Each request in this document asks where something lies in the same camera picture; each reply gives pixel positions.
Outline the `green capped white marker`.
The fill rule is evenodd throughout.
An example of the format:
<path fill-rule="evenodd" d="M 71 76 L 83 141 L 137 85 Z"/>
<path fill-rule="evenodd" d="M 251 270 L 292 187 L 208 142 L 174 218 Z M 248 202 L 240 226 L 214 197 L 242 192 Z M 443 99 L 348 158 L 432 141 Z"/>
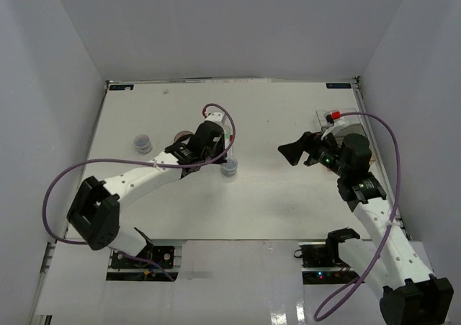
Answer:
<path fill-rule="evenodd" d="M 227 127 L 225 130 L 225 148 L 228 148 L 232 140 L 232 130 Z"/>

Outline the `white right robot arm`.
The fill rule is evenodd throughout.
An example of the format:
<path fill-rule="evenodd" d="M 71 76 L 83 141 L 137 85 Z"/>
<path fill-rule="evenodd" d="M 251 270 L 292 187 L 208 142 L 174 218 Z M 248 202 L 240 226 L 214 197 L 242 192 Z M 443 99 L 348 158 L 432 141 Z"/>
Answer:
<path fill-rule="evenodd" d="M 391 220 L 387 194 L 370 171 L 368 139 L 346 135 L 337 143 L 332 134 L 306 132 L 278 151 L 295 166 L 304 153 L 306 166 L 321 164 L 337 175 L 341 199 L 361 222 L 375 244 L 372 254 L 352 228 L 328 233 L 325 256 L 333 266 L 351 267 L 379 300 L 386 324 L 443 324 L 454 290 L 421 260 L 402 229 Z"/>

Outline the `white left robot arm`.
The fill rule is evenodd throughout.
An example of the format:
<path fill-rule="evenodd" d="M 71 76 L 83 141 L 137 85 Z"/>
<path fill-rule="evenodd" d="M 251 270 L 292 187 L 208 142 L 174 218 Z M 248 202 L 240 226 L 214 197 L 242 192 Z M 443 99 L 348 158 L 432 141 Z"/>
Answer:
<path fill-rule="evenodd" d="M 206 120 L 194 134 L 166 147 L 146 166 L 101 181 L 86 178 L 67 219 L 94 251 L 109 247 L 127 253 L 135 266 L 146 266 L 152 258 L 151 241 L 136 227 L 122 227 L 120 213 L 165 184 L 199 171 L 206 161 L 223 163 L 227 145 L 224 125 Z"/>

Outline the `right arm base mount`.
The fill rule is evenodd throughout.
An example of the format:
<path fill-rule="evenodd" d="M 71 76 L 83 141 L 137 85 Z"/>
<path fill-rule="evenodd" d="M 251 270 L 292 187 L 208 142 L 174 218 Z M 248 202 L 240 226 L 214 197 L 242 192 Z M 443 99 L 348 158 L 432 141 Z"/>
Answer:
<path fill-rule="evenodd" d="M 293 257 L 301 263 L 304 285 L 345 285 L 359 277 L 349 265 L 333 261 L 324 242 L 300 243 Z"/>

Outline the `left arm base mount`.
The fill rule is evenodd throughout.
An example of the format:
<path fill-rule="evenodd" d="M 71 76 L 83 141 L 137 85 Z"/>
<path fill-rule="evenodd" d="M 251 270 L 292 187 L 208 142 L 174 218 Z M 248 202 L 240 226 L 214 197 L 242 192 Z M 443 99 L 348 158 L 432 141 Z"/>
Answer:
<path fill-rule="evenodd" d="M 176 247 L 150 246 L 137 256 L 127 257 L 113 251 L 109 259 L 106 280 L 118 282 L 174 282 L 179 274 Z"/>

